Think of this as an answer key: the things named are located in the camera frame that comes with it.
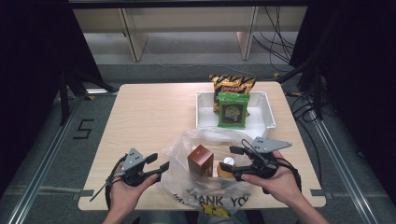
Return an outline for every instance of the brown box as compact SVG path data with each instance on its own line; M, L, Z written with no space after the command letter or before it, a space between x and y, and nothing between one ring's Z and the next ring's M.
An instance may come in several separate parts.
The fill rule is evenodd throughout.
M212 176L213 160L213 153L199 145L188 157L190 172L201 176Z

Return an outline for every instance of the human arm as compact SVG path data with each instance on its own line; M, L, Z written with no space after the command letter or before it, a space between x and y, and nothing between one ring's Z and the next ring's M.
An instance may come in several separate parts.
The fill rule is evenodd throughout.
M273 153L276 158L283 158L280 152L274 151ZM275 199L285 203L293 210L301 222L329 223L300 192L290 169L279 166L276 174L269 179L263 179L256 175L242 175L242 179L250 184L265 188Z
M122 163L117 168L116 173L120 171L121 167ZM110 211L107 214L104 224L121 223L128 214L134 211L142 193L155 183L157 177L158 175L151 175L137 187L131 187L122 180L118 181L120 180L119 176L115 177L113 182L117 182L111 187Z

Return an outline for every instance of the plastic bag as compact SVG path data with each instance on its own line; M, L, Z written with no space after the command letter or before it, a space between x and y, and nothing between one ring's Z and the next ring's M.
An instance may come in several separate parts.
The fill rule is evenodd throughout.
M187 157L195 148L203 145L214 153L215 161L232 157L235 165L250 165L248 156L232 154L229 149L229 146L241 147L242 139L252 142L245 133L230 129L213 127L184 132L163 149L170 165L158 186L179 203L199 212L229 217L248 201L252 186L247 182L237 182L234 178L194 175L189 171Z

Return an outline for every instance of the person's left hand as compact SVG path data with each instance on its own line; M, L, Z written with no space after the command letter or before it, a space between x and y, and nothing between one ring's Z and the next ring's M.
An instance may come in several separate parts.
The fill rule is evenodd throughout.
M123 162L117 167L115 174L121 170L122 165ZM155 183L157 177L158 175L151 175L137 187L131 187L122 180L117 181L120 180L119 176L114 177L112 182L117 182L111 187L110 211L104 223L121 223L128 214L134 211L142 193Z

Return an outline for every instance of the snack bag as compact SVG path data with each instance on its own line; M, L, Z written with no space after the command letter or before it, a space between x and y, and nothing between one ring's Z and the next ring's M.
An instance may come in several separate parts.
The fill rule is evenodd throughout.
M249 94L219 92L219 127L245 128Z
M209 78L212 80L215 88L213 111L219 112L219 92L233 92L248 94L256 83L255 77L240 77L227 75L213 75Z

